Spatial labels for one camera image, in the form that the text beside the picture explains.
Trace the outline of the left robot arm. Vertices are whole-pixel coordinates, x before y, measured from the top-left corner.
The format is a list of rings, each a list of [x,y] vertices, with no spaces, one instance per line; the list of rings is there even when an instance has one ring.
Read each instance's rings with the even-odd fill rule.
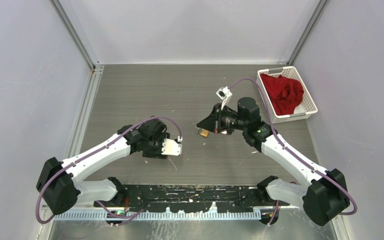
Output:
[[[108,164],[141,153],[145,158],[167,159],[182,154],[183,137],[170,138],[166,124],[152,116],[135,125],[125,125],[104,142],[76,156],[48,159],[36,189],[53,215],[61,215],[77,204],[94,203],[106,207],[126,204],[128,193],[116,177],[101,181],[86,179]]]

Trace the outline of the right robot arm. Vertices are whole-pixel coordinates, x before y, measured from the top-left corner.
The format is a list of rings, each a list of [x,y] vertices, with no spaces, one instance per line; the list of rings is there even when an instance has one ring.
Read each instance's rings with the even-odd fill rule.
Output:
[[[241,131],[245,142],[287,170],[297,184],[269,176],[258,184],[257,198],[263,205],[281,201],[302,209],[308,218],[324,226],[351,205],[344,174],[326,168],[296,152],[260,115],[252,97],[242,97],[237,109],[217,103],[210,114],[196,124],[198,129],[231,135]]]

